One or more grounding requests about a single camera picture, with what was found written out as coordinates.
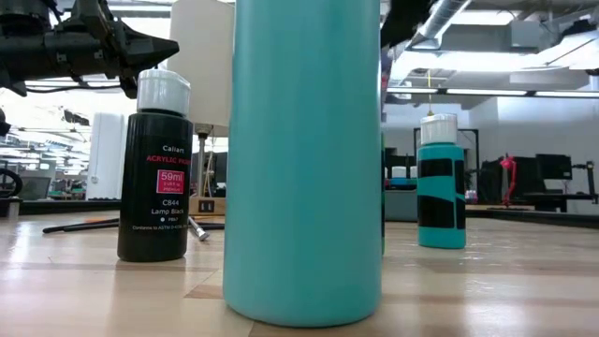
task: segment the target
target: red object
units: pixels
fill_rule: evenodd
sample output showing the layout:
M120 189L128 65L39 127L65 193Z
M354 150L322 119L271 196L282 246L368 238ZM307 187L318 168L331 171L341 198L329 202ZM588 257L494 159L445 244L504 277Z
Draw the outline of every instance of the red object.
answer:
M156 193L183 194L185 191L185 172L167 169L158 170Z
M512 171L512 182L509 184L509 189L504 196L504 205L509 206L510 198L516 189L516 159L514 159L513 156L508 156L506 159L502 160L500 164L502 167L504 167L504 169L507 170L507 173L509 173L510 170Z

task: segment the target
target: white lampshade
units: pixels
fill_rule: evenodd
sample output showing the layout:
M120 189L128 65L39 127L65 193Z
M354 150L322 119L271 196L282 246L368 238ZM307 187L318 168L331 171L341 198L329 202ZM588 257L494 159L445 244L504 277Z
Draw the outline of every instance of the white lampshade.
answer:
M170 38L181 51L168 70L191 83L189 119L213 125L216 137L228 135L234 18L235 8L217 0L179 0L171 11Z

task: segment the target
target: teal bottle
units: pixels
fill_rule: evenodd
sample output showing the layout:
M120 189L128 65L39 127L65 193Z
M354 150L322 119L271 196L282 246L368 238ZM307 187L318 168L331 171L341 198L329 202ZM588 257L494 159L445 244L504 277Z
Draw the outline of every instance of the teal bottle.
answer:
M418 244L462 249L466 245L464 151L456 145L455 115L422 120L418 150Z
M223 291L290 327L381 300L378 1L236 5Z

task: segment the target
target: laboratory room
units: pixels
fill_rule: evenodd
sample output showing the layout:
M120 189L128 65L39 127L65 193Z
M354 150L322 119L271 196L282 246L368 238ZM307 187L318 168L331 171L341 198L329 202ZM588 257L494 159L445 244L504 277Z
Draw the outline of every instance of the laboratory room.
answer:
M599 336L597 130L597 0L0 0L0 337Z

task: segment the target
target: floor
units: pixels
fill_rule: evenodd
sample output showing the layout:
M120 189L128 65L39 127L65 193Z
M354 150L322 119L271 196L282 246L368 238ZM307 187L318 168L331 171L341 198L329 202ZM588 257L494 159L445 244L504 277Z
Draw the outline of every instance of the floor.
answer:
M0 336L599 336L599 232L470 219L469 246L415 245L388 224L379 311L355 325L289 330L222 300L222 232L185 259L123 263L116 230L41 229L114 213L0 223Z

